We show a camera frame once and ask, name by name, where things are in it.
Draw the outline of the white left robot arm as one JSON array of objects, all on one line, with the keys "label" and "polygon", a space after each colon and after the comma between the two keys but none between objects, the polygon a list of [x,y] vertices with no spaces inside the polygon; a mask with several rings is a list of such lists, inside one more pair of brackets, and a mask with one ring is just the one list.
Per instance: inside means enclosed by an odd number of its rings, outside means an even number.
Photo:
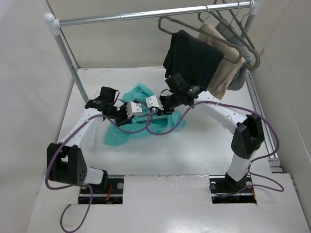
[{"label": "white left robot arm", "polygon": [[49,144],[45,178],[47,188],[53,189],[49,181],[63,183],[65,187],[91,184],[100,193],[108,188],[107,171],[89,167],[85,160],[85,150],[104,120],[112,121],[116,126],[130,122],[126,104],[120,107],[114,105],[118,96],[118,90],[102,87],[99,96],[86,103],[71,131],[60,142]]}]

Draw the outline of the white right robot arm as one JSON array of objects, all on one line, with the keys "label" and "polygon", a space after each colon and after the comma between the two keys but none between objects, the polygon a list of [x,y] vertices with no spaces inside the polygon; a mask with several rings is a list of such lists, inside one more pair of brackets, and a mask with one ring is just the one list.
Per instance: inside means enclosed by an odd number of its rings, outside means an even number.
[{"label": "white right robot arm", "polygon": [[225,174],[225,186],[230,191],[236,191],[242,186],[251,159],[264,141],[261,118],[254,113],[245,115],[234,111],[233,106],[221,103],[208,90],[187,83],[179,73],[165,82],[172,94],[160,97],[164,113],[171,113],[180,105],[197,107],[233,134],[231,149],[234,155]]}]

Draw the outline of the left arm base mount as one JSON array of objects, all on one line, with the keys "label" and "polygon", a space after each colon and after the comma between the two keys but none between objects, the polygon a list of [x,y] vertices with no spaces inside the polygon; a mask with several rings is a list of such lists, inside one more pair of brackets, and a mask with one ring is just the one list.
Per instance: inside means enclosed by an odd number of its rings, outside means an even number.
[{"label": "left arm base mount", "polygon": [[[93,190],[92,204],[111,205],[123,203],[124,178],[109,179],[106,188],[99,184],[91,184],[90,186]],[[89,204],[90,194],[89,188],[84,186],[80,188],[78,203]]]}]

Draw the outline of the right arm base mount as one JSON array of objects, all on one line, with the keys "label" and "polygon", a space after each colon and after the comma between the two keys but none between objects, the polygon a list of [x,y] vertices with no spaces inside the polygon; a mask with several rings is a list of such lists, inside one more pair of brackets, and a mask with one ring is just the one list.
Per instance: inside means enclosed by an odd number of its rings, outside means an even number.
[{"label": "right arm base mount", "polygon": [[245,177],[241,184],[231,188],[225,182],[224,175],[209,176],[209,190],[213,204],[256,204],[257,199],[253,188],[247,187],[252,184],[249,175]]}]

